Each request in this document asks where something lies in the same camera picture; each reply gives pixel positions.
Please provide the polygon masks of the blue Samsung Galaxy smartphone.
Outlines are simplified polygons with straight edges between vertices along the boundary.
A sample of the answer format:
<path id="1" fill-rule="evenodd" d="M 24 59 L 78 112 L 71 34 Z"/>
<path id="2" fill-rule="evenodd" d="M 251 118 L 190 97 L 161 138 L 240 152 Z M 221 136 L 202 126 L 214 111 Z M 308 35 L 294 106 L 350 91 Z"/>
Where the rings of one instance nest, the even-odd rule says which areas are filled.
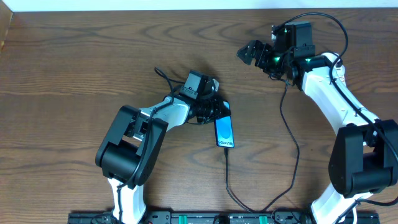
<path id="1" fill-rule="evenodd" d="M 234 134 L 229 103 L 225 100 L 220 102 L 221 114 L 215 119 L 215 137 L 218 147 L 234 147 Z"/>

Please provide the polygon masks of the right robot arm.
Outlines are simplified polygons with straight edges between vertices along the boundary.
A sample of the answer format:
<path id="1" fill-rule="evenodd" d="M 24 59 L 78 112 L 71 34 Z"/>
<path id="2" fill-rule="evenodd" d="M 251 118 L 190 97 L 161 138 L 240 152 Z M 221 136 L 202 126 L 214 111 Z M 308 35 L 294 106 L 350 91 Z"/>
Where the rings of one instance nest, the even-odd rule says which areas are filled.
<path id="1" fill-rule="evenodd" d="M 328 163 L 330 184 L 301 221 L 341 223 L 352 215 L 358 223 L 356 207 L 397 183 L 397 123 L 381 120 L 348 90 L 340 54 L 316 53 L 311 23 L 285 22 L 271 34 L 271 44 L 252 40 L 237 56 L 304 92 L 336 134 Z"/>

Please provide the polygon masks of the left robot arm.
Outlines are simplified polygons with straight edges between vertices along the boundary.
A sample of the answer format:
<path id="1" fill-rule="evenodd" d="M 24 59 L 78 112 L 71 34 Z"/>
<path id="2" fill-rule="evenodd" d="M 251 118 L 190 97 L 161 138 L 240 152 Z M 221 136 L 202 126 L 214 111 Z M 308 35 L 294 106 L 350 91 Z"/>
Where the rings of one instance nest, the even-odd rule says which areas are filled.
<path id="1" fill-rule="evenodd" d="M 155 72 L 166 79 L 170 93 L 148 108 L 122 106 L 96 153 L 95 164 L 113 190 L 116 223 L 139 223 L 144 217 L 144 183 L 167 131 L 196 118 L 197 125 L 214 124 L 218 147 L 234 147 L 230 105 L 215 78 L 190 70 L 185 82 L 173 86 L 163 71 Z"/>

